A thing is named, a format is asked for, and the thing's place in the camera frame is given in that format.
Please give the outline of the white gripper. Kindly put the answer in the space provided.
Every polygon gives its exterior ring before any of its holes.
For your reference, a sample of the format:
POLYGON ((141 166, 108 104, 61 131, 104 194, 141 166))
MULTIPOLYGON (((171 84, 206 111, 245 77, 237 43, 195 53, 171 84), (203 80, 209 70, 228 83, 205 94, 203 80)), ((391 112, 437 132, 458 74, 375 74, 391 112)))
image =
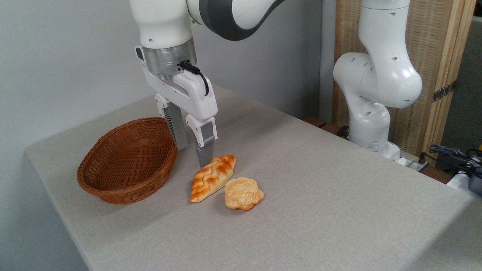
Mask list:
POLYGON ((158 93, 155 100, 159 113, 167 123, 177 149, 188 146, 182 108, 189 114, 186 123, 195 137, 200 168, 210 164, 214 157, 214 142, 218 139, 215 118, 212 117, 217 114, 218 107, 209 79, 206 78, 209 94, 205 95, 205 82, 199 75, 183 72, 164 81, 150 73, 146 64, 142 63, 142 69, 149 86, 158 93))

